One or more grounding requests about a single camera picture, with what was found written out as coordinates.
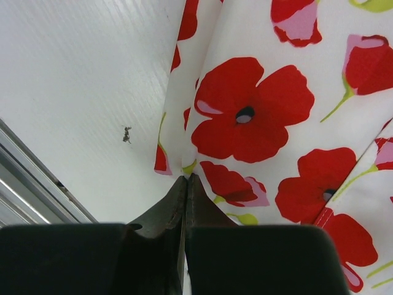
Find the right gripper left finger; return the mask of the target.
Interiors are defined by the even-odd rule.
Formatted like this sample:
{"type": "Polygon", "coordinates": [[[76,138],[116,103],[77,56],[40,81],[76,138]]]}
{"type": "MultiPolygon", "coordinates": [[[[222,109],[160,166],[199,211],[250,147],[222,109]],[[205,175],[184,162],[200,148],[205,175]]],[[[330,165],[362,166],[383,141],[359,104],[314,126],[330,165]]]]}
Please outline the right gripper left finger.
{"type": "Polygon", "coordinates": [[[181,294],[187,180],[128,224],[8,226],[2,294],[181,294]]]}

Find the aluminium mounting rail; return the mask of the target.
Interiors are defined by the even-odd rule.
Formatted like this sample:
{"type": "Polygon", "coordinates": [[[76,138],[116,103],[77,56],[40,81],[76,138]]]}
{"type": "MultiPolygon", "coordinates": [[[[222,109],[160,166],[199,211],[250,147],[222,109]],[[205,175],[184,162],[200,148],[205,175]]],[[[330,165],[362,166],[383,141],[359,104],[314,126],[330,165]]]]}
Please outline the aluminium mounting rail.
{"type": "Polygon", "coordinates": [[[97,222],[1,121],[1,226],[97,222]]]}

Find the red poppy floral skirt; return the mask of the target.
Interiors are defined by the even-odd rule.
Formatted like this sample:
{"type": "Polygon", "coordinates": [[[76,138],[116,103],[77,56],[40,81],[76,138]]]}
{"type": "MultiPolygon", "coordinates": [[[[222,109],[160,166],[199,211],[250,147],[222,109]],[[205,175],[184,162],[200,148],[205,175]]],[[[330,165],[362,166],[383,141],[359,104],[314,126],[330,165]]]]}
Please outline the red poppy floral skirt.
{"type": "Polygon", "coordinates": [[[154,170],[323,228],[351,294],[391,294],[392,2],[185,1],[154,170]]]}

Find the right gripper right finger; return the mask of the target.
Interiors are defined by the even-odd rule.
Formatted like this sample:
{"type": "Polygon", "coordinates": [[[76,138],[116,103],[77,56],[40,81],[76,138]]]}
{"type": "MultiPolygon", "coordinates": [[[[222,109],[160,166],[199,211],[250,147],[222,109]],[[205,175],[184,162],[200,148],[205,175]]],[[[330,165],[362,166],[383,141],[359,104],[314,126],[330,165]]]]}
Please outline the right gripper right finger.
{"type": "Polygon", "coordinates": [[[192,294],[348,294],[337,252],[315,226],[239,226],[189,179],[185,253],[192,294]]]}

